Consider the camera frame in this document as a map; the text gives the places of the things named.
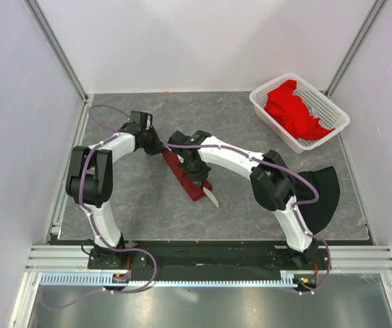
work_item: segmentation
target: marble pattern surface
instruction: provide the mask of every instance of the marble pattern surface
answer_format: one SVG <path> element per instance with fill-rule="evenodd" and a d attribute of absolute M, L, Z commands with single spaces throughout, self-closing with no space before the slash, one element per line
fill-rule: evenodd
<path fill-rule="evenodd" d="M 341 186 L 337 211 L 320 233 L 328 239 L 368 239 L 351 177 L 338 138 L 302 154 L 296 154 L 254 113 L 248 92 L 198 92 L 176 94 L 103 94 L 94 104 L 113 105 L 153 114 L 153 125 L 162 140 L 176 130 L 191 135 L 204 130 L 219 139 L 255 152 L 273 149 L 296 171 L 333 165 Z M 102 122 L 121 127 L 126 119 L 111 109 L 96 109 Z M 83 145 L 95 144 L 110 132 L 89 120 Z M 254 200 L 250 183 L 236 173 L 211 166 L 209 181 L 220 208 L 204 197 L 193 202 L 178 183 L 162 156 L 143 150 L 114 164 L 112 211 L 127 240 L 148 239 L 285 239 L 275 216 Z M 61 239 L 93 237 L 88 220 L 69 198 Z"/>

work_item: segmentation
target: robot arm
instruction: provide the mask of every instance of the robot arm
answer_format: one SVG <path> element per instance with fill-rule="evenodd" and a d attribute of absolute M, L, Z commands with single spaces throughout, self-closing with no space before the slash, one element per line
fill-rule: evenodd
<path fill-rule="evenodd" d="M 173 145 L 199 145 L 200 148 L 173 148 Z M 277 152 L 271 150 L 263 154 L 243 150 L 224 143 L 204 131 L 197 131 L 191 137 L 177 131 L 171 136 L 167 146 L 182 158 L 181 167 L 199 187 L 206 181 L 210 170 L 206 163 L 225 167 L 248 179 L 255 200 L 262 207 L 272 211 L 278 219 L 288 246 L 301 254 L 315 251 L 311 233 L 306 228 L 299 208 L 293 208 L 293 204 L 296 203 L 294 178 L 281 170 L 271 169 L 251 160 L 256 158 L 287 167 Z"/>
<path fill-rule="evenodd" d="M 113 163 L 124 155 L 143 148 L 148 155 L 159 154 L 162 143 L 151 125 L 153 117 L 139 111 L 132 111 L 129 122 L 122 126 L 115 140 L 105 144 L 94 153 L 88 168 L 93 172 L 86 174 L 83 188 L 83 201 L 91 209 L 94 222 L 103 238 L 116 248 L 124 248 L 124 239 L 115 224 L 109 199 L 113 189 Z M 66 179 L 66 192 L 79 203 L 80 177 L 84 168 L 85 159 L 95 145 L 88 147 L 77 146 L 71 153 L 70 166 Z M 82 208 L 88 219 L 90 215 Z M 106 247 L 100 238 L 95 236 L 98 246 Z"/>

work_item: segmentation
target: red cloth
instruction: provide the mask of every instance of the red cloth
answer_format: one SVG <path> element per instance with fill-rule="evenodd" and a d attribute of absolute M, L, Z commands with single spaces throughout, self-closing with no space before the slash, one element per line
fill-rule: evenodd
<path fill-rule="evenodd" d="M 203 189 L 197 187 L 197 185 L 195 185 L 194 182 L 192 182 L 191 179 L 187 176 L 185 171 L 177 166 L 180 161 L 176 154 L 167 149 L 165 152 L 162 152 L 162 156 L 192 200 L 196 201 L 205 196 Z M 212 190 L 212 185 L 208 180 L 205 181 L 203 186 L 209 190 Z"/>
<path fill-rule="evenodd" d="M 293 138 L 318 140 L 329 132 L 320 124 L 320 118 L 314 118 L 301 97 L 293 95 L 296 81 L 288 80 L 280 87 L 268 93 L 264 110 L 268 112 Z"/>

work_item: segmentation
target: purple cable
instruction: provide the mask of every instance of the purple cable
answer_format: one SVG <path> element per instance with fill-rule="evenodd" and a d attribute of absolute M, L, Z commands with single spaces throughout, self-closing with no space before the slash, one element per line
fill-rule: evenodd
<path fill-rule="evenodd" d="M 114 107 L 114 106 L 105 105 L 105 104 L 97 104 L 97 105 L 93 105 L 93 106 L 91 106 L 91 107 L 88 108 L 88 114 L 89 114 L 89 117 L 91 118 L 91 120 L 93 120 L 93 121 L 94 121 L 95 123 L 97 123 L 99 126 L 101 126 L 101 127 L 103 127 L 103 128 L 106 128 L 107 130 L 110 130 L 110 131 L 115 132 L 115 133 L 118 132 L 117 129 L 112 128 L 111 126 L 108 126 L 108 125 L 106 125 L 106 124 L 100 122 L 99 120 L 97 120 L 97 119 L 95 118 L 95 116 L 92 115 L 91 110 L 92 110 L 93 108 L 97 108 L 97 107 L 106 107 L 106 108 L 110 108 L 110 109 L 113 109 L 113 110 L 115 110 L 115 111 L 120 112 L 121 114 L 123 114 L 123 115 L 126 116 L 127 118 L 129 117 L 129 115 L 127 115 L 127 114 L 126 114 L 124 111 L 122 111 L 121 109 L 116 108 L 116 107 Z"/>
<path fill-rule="evenodd" d="M 62 306 L 58 306 L 58 307 L 50 307 L 47 304 L 44 303 L 44 299 L 42 298 L 42 294 L 43 294 L 43 288 L 41 288 L 41 290 L 39 291 L 39 303 L 43 306 L 44 309 L 48 310 L 48 311 L 60 311 L 63 310 L 65 308 L 67 308 L 68 306 L 71 306 L 72 304 L 76 304 L 77 302 L 83 301 L 84 299 L 88 298 L 91 295 L 94 295 L 98 292 L 102 292 L 103 289 L 96 289 L 93 290 L 92 292 L 88 292 L 86 293 L 84 296 L 79 297 L 78 299 L 75 299 L 74 301 L 71 301 L 70 303 L 64 304 Z"/>
<path fill-rule="evenodd" d="M 174 145 L 172 143 L 164 143 L 164 145 L 169 147 L 169 148 L 182 148 L 182 149 L 219 148 L 219 145 L 186 145 L 186 146 L 182 145 L 181 146 L 181 145 Z M 228 146 L 228 145 L 220 145 L 220 148 L 231 150 L 231 151 L 236 152 L 236 153 L 238 153 L 238 154 L 240 154 L 240 155 L 242 155 L 242 156 L 244 156 L 246 158 L 249 158 L 247 152 L 244 152 L 243 150 L 237 149 L 235 147 Z M 315 288 L 314 291 L 319 290 L 325 284 L 326 280 L 328 279 L 330 270 L 331 270 L 330 248 L 328 246 L 328 243 L 322 237 L 310 234 L 308 232 L 308 230 L 302 224 L 302 222 L 301 222 L 301 220 L 300 220 L 300 218 L 298 216 L 298 213 L 296 212 L 296 209 L 295 209 L 295 207 L 297 205 L 316 203 L 319 200 L 319 193 L 317 192 L 316 188 L 311 183 L 309 183 L 306 179 L 304 179 L 303 177 L 301 177 L 299 174 L 295 173 L 294 171 L 291 171 L 290 169 L 287 169 L 286 167 L 283 167 L 283 166 L 280 166 L 280 165 L 277 165 L 277 164 L 272 164 L 272 163 L 269 163 L 267 161 L 263 161 L 261 159 L 257 159 L 256 157 L 252 157 L 250 159 L 252 161 L 258 162 L 258 163 L 263 164 L 263 165 L 266 165 L 268 167 L 273 167 L 274 169 L 279 169 L 281 171 L 284 171 L 284 172 L 288 173 L 289 175 L 293 176 L 294 178 L 296 178 L 300 182 L 302 182 L 304 185 L 306 185 L 313 192 L 314 198 L 312 200 L 302 200 L 300 202 L 294 202 L 291 206 L 293 208 L 293 212 L 294 212 L 296 221 L 298 222 L 298 224 L 299 224 L 300 228 L 302 229 L 302 231 L 305 234 L 307 234 L 308 236 L 310 236 L 311 238 L 314 238 L 314 239 L 316 239 L 318 241 L 321 241 L 324 244 L 325 248 L 326 248 L 326 253 L 328 254 L 328 268 L 326 269 L 326 273 L 325 273 L 324 279 L 319 284 L 319 286 L 317 286 Z M 308 295 L 308 294 L 312 294 L 312 293 L 311 293 L 311 291 L 309 291 L 309 292 L 302 292 L 302 294 Z"/>

